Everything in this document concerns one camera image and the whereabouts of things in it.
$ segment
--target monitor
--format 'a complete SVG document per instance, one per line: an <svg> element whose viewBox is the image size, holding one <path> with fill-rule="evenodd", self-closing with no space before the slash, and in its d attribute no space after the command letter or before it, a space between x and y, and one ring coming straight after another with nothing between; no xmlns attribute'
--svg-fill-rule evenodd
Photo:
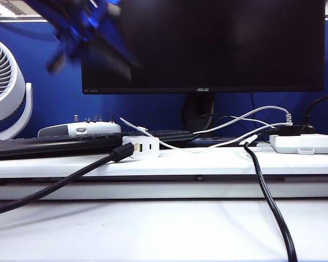
<svg viewBox="0 0 328 262"><path fill-rule="evenodd" d="M83 61L85 94L319 91L325 0L122 0L131 78Z"/></svg>

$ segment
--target blue wall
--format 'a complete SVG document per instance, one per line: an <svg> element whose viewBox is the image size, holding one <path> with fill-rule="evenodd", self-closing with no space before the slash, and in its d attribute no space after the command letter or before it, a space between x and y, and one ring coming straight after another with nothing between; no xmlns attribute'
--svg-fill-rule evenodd
<svg viewBox="0 0 328 262"><path fill-rule="evenodd" d="M183 94L84 95L81 92L79 64L68 64L61 73L50 75L45 70L57 50L54 29L46 22L0 23L0 41L14 54L27 82L33 83L33 114L18 137L33 137L40 128L102 115L105 120L114 114L150 129L177 129L182 126ZM323 92L258 92L256 106L279 105L293 114L295 123L301 121L307 105L317 97L328 94L328 21L325 40L325 90ZM216 95L215 112L240 115L252 109L250 93L220 93ZM328 133L328 101L317 106L312 124L321 133ZM283 114L267 110L257 114L266 122L283 121ZM236 136L244 131L232 125L220 135Z"/></svg>

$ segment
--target white fan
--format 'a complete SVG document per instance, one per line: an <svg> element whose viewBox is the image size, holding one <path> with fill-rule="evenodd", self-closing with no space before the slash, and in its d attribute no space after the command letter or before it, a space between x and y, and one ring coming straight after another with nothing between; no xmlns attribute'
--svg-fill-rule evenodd
<svg viewBox="0 0 328 262"><path fill-rule="evenodd" d="M20 118L11 127L0 132L0 140L17 135L32 115L32 85L25 84L21 70L10 50L0 42L0 121L13 114L26 96L26 105Z"/></svg>

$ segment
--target computer monitor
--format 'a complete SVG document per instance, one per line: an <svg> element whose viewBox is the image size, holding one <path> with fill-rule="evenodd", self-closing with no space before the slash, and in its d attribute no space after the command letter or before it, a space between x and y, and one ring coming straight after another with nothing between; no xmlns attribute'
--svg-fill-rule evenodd
<svg viewBox="0 0 328 262"><path fill-rule="evenodd" d="M325 0L122 0L131 80L82 62L85 94L318 91Z"/></svg>

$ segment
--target keyboard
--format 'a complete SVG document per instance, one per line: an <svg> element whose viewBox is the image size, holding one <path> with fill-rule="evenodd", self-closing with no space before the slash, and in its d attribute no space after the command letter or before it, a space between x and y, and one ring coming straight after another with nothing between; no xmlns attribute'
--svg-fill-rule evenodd
<svg viewBox="0 0 328 262"><path fill-rule="evenodd" d="M181 130L149 131L164 142L175 144L194 139L194 135ZM109 153L122 145L123 136L143 135L141 132L78 136L46 136L41 138L0 140L0 160L79 156Z"/></svg>

